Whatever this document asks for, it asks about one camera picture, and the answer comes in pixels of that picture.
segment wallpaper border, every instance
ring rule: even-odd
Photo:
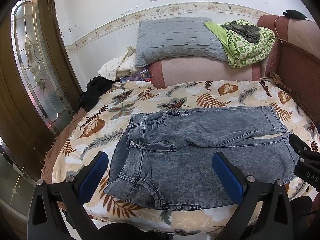
[[[257,9],[228,3],[217,2],[188,2],[162,5],[154,8],[148,8],[142,11],[128,14],[116,20],[106,23],[105,25],[93,30],[87,35],[83,36],[73,44],[66,46],[68,53],[72,53],[79,48],[85,46],[91,41],[104,36],[112,31],[118,30],[124,26],[135,24],[141,20],[156,18],[159,16],[171,16],[175,14],[183,14],[188,12],[212,12],[212,13],[230,13],[241,16],[248,16],[259,19],[262,15],[269,14]]]

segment gray denim jeans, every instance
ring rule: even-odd
[[[190,211],[232,204],[211,160],[221,151],[245,175],[290,181],[298,155],[271,106],[132,114],[104,193],[151,209]],[[271,139],[253,136],[281,135]]]

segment floral bedspread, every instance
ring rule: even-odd
[[[52,182],[61,182],[66,176],[77,173],[99,151],[106,152],[111,162],[131,113],[268,105],[275,109],[288,131],[297,134],[313,150],[318,150],[319,134],[313,122],[287,93],[268,81],[191,82],[166,89],[156,89],[147,82],[114,83],[112,90],[100,98],[65,143],[54,165]],[[142,208],[104,194],[108,174],[107,170],[91,201],[84,205],[91,218],[106,223],[127,222],[142,229],[177,235],[214,234],[225,226],[237,207],[230,205],[186,212]],[[307,186],[295,178],[287,185],[289,197],[305,195]],[[257,219],[260,208],[260,205],[256,207],[251,221]]]

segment metal bolt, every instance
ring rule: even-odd
[[[249,175],[249,176],[247,177],[247,180],[248,180],[249,182],[254,182],[254,181],[256,180],[256,178],[255,178],[254,176],[252,176],[252,175]]]
[[[284,185],[284,183],[283,183],[283,181],[281,179],[277,179],[277,184],[279,186],[283,186]]]
[[[37,180],[37,185],[38,185],[38,186],[41,186],[43,182],[44,182],[43,179],[38,179],[38,180]]]
[[[66,182],[73,182],[74,179],[75,179],[75,177],[70,175],[70,176],[66,177]]]

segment folded green blanket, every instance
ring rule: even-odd
[[[236,22],[240,25],[252,25],[246,20],[236,20]],[[251,43],[246,41],[238,33],[227,30],[213,22],[205,22],[204,25],[221,41],[229,64],[233,68],[241,68],[262,61],[269,55],[276,41],[276,36],[273,31],[263,27],[259,27],[260,41]]]

